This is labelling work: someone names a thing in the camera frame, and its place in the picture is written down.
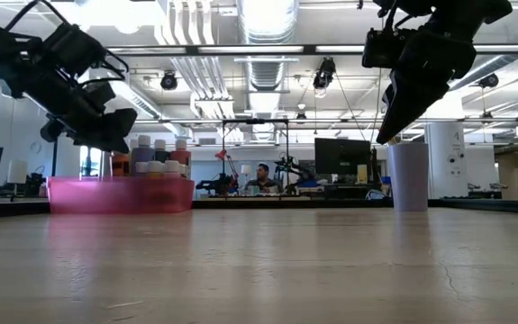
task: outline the person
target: person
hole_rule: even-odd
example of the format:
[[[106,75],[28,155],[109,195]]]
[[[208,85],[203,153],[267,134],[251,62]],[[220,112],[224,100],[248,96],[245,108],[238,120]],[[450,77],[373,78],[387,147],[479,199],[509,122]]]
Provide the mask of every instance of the person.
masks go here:
[[[264,163],[260,163],[257,167],[257,179],[250,180],[244,186],[244,190],[249,190],[250,186],[257,186],[264,194],[283,193],[283,186],[279,182],[268,178],[268,166]]]

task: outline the pink container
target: pink container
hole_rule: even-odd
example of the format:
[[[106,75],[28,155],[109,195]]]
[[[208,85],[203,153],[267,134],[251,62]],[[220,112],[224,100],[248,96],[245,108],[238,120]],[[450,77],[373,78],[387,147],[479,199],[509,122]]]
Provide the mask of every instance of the pink container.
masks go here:
[[[149,177],[49,178],[50,211],[59,214],[159,214],[188,211],[195,182]]]

